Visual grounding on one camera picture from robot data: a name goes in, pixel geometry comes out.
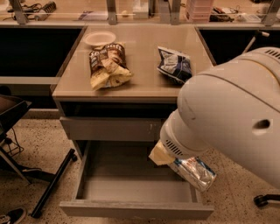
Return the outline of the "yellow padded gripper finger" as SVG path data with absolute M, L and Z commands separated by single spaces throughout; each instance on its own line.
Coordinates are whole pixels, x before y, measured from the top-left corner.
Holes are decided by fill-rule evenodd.
M 174 162 L 175 157 L 171 156 L 162 142 L 160 140 L 157 141 L 156 145 L 150 152 L 149 158 L 156 165 L 168 165 Z

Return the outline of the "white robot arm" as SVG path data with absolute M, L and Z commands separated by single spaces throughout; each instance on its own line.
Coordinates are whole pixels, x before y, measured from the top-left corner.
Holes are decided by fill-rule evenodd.
M 180 89 L 150 153 L 204 191 L 211 181 L 196 157 L 215 148 L 280 187 L 280 49 L 261 47 L 211 67 Z

